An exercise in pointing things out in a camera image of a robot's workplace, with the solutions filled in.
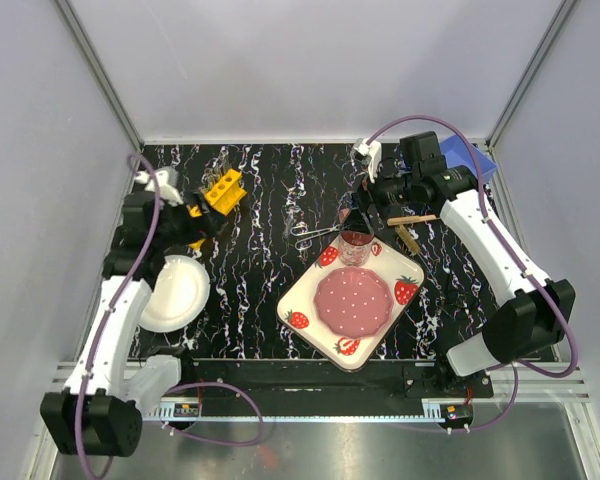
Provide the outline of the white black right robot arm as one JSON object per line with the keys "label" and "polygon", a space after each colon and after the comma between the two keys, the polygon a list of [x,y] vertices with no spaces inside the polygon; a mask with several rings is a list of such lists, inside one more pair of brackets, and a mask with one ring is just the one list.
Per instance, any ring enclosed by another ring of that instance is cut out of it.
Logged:
{"label": "white black right robot arm", "polygon": [[382,177],[380,142],[364,138],[354,144],[352,157],[367,169],[354,194],[355,206],[360,211],[375,207],[382,216],[409,202],[429,206],[477,261],[498,305],[478,333],[443,353],[433,374],[437,390],[456,396],[482,370],[571,341],[573,286],[552,280],[516,243],[489,208],[476,175],[465,165],[448,166],[432,131],[401,139],[400,148],[409,171]]}

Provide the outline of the clear glass test tube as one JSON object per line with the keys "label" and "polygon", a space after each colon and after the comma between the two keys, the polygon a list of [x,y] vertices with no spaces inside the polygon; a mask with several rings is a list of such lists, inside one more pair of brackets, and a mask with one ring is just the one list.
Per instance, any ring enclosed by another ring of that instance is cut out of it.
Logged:
{"label": "clear glass test tube", "polygon": [[220,178],[221,174],[218,170],[213,168],[206,168],[202,176],[204,188],[207,191],[211,190]]}
{"label": "clear glass test tube", "polygon": [[229,153],[227,151],[221,151],[218,160],[221,175],[224,176],[231,169]]}

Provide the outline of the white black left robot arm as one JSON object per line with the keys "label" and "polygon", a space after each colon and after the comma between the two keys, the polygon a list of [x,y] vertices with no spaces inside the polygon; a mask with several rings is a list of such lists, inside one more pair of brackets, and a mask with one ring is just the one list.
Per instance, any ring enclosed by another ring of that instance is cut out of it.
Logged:
{"label": "white black left robot arm", "polygon": [[175,246],[213,238],[227,222],[199,192],[170,205],[151,191],[126,196],[102,268],[100,304],[73,372],[58,392],[44,394],[40,414],[64,455],[128,457],[137,448],[142,421],[169,390],[195,386],[196,372],[165,350],[130,379],[128,353],[141,314]]}

